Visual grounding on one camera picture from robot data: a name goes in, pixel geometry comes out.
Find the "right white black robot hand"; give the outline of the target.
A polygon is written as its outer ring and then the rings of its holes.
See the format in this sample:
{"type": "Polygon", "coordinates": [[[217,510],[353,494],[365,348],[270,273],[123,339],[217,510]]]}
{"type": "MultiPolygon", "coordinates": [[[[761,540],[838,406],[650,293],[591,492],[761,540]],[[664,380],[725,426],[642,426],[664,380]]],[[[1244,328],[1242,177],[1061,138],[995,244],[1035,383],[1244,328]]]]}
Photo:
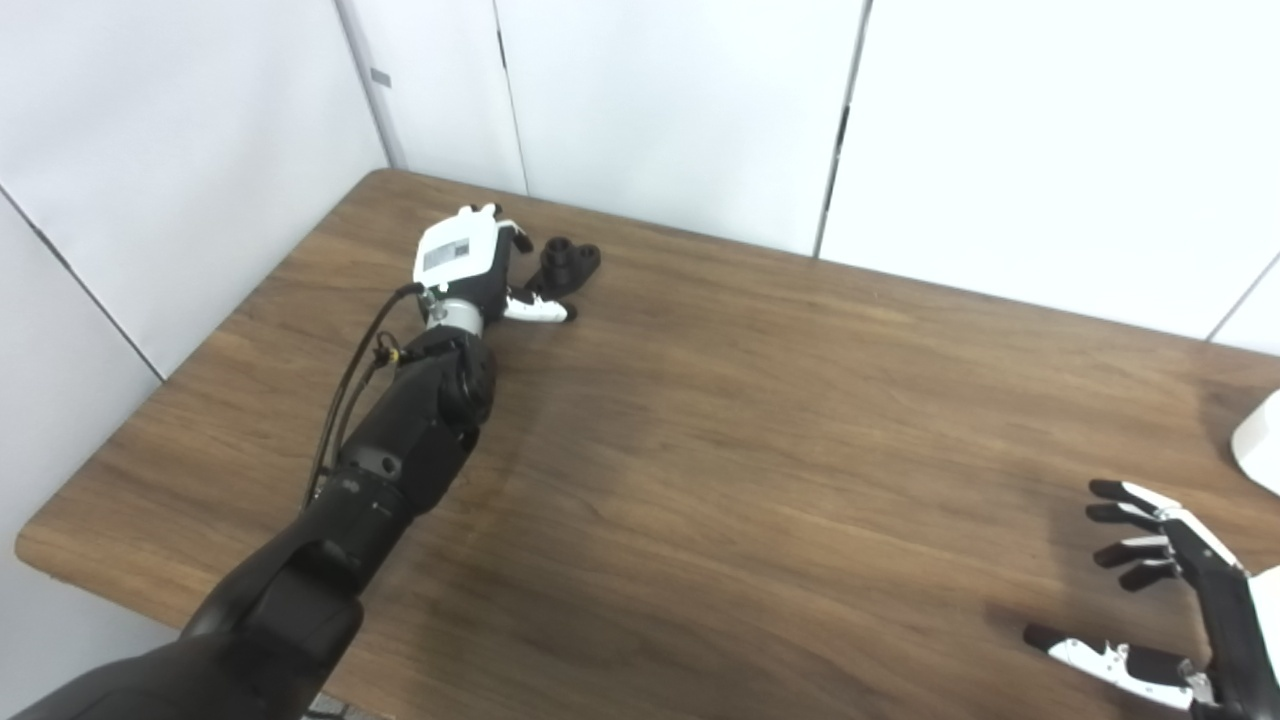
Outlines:
{"type": "Polygon", "coordinates": [[[1196,596],[1207,664],[1142,644],[1087,641],[1028,624],[1025,646],[1083,675],[1190,719],[1275,719],[1277,687],[1277,569],[1252,573],[1190,510],[1126,480],[1096,478],[1085,509],[1098,524],[1125,524],[1143,536],[1116,541],[1093,555],[1121,569],[1117,583],[1137,593],[1165,580],[1196,596]]]}

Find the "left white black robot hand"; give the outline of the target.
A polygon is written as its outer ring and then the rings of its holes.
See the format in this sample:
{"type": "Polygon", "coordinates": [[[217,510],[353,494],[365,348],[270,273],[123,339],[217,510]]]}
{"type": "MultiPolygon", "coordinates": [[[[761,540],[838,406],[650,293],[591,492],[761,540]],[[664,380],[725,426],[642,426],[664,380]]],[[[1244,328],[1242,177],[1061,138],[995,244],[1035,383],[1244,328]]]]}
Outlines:
{"type": "Polygon", "coordinates": [[[500,206],[462,206],[453,217],[426,228],[420,237],[413,282],[428,329],[443,325],[481,337],[503,319],[526,323],[575,322],[571,304],[509,283],[512,252],[534,250],[516,222],[500,219],[500,206]]]}

